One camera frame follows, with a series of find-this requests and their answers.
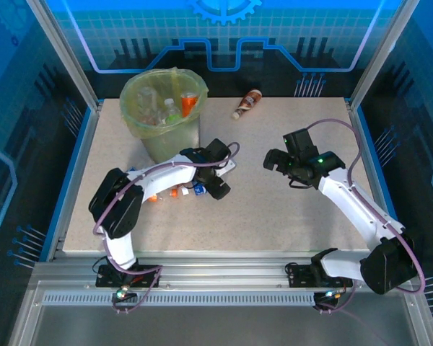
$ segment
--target plastic bottle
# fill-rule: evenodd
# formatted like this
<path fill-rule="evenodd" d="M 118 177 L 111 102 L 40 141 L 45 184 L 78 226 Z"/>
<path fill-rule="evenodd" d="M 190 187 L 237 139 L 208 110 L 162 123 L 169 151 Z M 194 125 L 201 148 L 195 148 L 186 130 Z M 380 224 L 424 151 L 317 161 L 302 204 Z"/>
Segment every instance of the plastic bottle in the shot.
<path fill-rule="evenodd" d="M 251 110 L 255 107 L 258 101 L 261 99 L 261 91 L 257 89 L 252 89 L 244 96 L 242 101 L 239 104 L 239 107 L 234 111 L 234 113 L 231 114 L 231 117 L 234 120 L 237 120 L 240 118 L 240 116 L 247 112 L 248 110 Z"/>
<path fill-rule="evenodd" d="M 183 117 L 181 111 L 175 106 L 175 101 L 173 101 L 173 99 L 165 99 L 164 104 L 165 113 L 162 116 L 162 119 L 165 119 L 167 125 L 176 123 Z"/>
<path fill-rule="evenodd" d="M 157 124 L 157 91 L 150 86 L 142 87 L 138 92 L 138 106 L 141 112 L 141 121 L 148 125 Z"/>

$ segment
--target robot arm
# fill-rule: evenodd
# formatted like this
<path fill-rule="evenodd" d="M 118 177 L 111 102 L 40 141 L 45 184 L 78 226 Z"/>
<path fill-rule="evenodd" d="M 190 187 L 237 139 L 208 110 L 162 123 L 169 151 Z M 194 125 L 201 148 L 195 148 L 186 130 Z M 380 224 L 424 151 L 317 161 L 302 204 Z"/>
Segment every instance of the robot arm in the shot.
<path fill-rule="evenodd" d="M 227 195 L 231 189 L 220 177 L 235 168 L 232 160 L 218 169 L 195 167 L 192 164 L 218 162 L 230 154 L 229 148 L 215 139 L 206 148 L 182 150 L 171 160 L 153 167 L 127 173 L 119 168 L 109 171 L 89 204 L 89 211 L 95 221 L 98 221 L 121 189 L 138 176 L 144 175 L 146 171 L 150 172 L 126 191 L 101 223 L 99 231 L 105 235 L 112 260 L 124 270 L 136 264 L 131 231 L 138 221 L 141 204 L 154 194 L 176 185 L 196 181 L 203 184 L 209 194 L 217 200 Z M 190 165 L 166 165 L 173 162 L 185 162 Z"/>
<path fill-rule="evenodd" d="M 263 166 L 272 170 L 276 165 L 276 171 L 290 178 L 291 187 L 314 187 L 321 191 L 356 227 L 370 250 L 366 253 L 328 249 L 315 255 L 311 270 L 317 273 L 317 281 L 337 277 L 363 280 L 374 292 L 384 294 L 413 278 L 414 264 L 387 225 L 390 223 L 412 249 L 415 236 L 388 216 L 356 182 L 350 186 L 345 164 L 332 152 L 320 155 L 306 129 L 285 135 L 284 142 L 288 152 L 270 150 Z M 384 216 L 385 222 L 369 207 Z"/>

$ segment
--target white object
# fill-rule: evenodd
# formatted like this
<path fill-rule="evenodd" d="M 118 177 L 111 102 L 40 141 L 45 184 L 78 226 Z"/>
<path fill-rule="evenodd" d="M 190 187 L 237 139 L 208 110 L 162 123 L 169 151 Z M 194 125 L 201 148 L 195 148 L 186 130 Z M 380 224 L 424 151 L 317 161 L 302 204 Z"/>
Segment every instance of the white object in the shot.
<path fill-rule="evenodd" d="M 186 186 L 182 186 L 181 193 L 183 194 L 183 196 L 189 195 L 189 189 Z"/>
<path fill-rule="evenodd" d="M 370 251 L 380 245 L 381 238 L 394 238 L 393 233 L 385 226 L 388 223 L 402 233 L 403 225 L 391 218 L 377 203 L 355 182 L 354 187 L 359 194 L 383 217 L 385 224 L 378 220 L 373 212 L 351 190 L 348 183 L 348 169 L 334 169 L 327 177 L 321 178 L 319 191 L 327 196 L 351 221 Z M 321 265 L 328 276 L 362 280 L 360 260 L 369 256 L 369 252 L 347 252 L 336 250 L 321 260 Z"/>
<path fill-rule="evenodd" d="M 172 159 L 163 162 L 161 164 L 167 162 L 191 163 L 192 161 L 188 159 L 186 156 L 178 154 L 174 156 Z M 150 170 L 153 167 L 148 167 L 146 169 L 141 169 L 139 171 L 131 171 L 128 173 L 127 177 L 130 180 L 133 180 L 136 177 L 144 174 L 146 171 Z M 227 167 L 224 168 L 226 169 L 225 172 L 234 169 L 236 166 L 235 163 L 230 160 L 228 161 Z M 139 180 L 135 185 L 143 187 L 143 191 L 144 191 L 143 203 L 144 203 L 145 200 L 147 200 L 151 196 L 161 191 L 170 189 L 171 187 L 176 185 L 181 185 L 187 182 L 191 182 L 195 174 L 196 174 L 196 168 L 191 166 L 177 165 L 177 166 L 165 167 L 163 169 L 159 169 L 155 172 L 148 174 L 147 176 L 145 176 L 145 178 Z M 185 190 L 186 193 L 184 193 L 182 187 L 183 194 L 188 194 L 189 191 L 187 189 Z M 131 267 L 132 264 L 135 263 L 136 261 L 136 257 L 133 251 L 133 244 L 131 242 L 131 232 L 118 239 L 110 239 L 106 233 L 105 236 L 107 240 L 108 249 L 113 260 L 125 270 Z"/>
<path fill-rule="evenodd" d="M 222 168 L 215 170 L 217 177 L 221 177 L 223 174 L 232 171 L 234 168 L 236 168 L 236 163 L 233 160 L 229 160 L 227 164 L 221 164 L 220 167 Z"/>

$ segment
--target gray table surface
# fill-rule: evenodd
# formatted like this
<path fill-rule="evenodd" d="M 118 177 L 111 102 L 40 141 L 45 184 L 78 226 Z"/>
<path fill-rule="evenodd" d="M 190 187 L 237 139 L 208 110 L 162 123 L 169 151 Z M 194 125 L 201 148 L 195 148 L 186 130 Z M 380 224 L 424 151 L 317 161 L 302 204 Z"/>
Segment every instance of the gray table surface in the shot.
<path fill-rule="evenodd" d="M 288 179 L 263 168 L 271 148 L 285 150 L 282 135 L 334 117 L 349 122 L 342 98 L 263 98 L 238 121 L 230 118 L 239 98 L 208 99 L 201 114 L 201 145 L 214 138 L 238 141 L 237 168 L 224 176 L 231 192 L 222 200 L 190 194 L 146 202 L 133 231 L 137 251 L 307 251 L 329 247 L 365 249 L 365 243 L 325 196 L 314 189 L 293 190 Z M 357 153 L 351 131 L 321 124 L 310 131 L 320 152 L 332 150 L 350 164 Z M 139 139 L 121 119 L 118 99 L 104 102 L 80 184 L 63 250 L 103 252 L 92 235 L 88 204 L 106 173 L 150 166 Z M 370 191 L 361 162 L 354 179 Z"/>

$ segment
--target green plastic bag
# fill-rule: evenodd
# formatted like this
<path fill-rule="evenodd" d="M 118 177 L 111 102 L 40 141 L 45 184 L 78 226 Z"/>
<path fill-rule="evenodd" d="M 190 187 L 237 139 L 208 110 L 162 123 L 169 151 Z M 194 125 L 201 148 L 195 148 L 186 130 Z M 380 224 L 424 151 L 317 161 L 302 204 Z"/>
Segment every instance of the green plastic bag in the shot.
<path fill-rule="evenodd" d="M 164 100 L 173 98 L 181 110 L 181 94 L 198 95 L 191 113 L 171 125 L 150 125 L 138 92 L 143 87 L 157 91 L 157 104 L 165 108 Z M 155 69 L 131 78 L 121 92 L 121 114 L 131 134 L 143 141 L 151 158 L 163 162 L 174 157 L 182 149 L 199 147 L 199 115 L 209 92 L 204 80 L 191 70 L 179 68 Z"/>

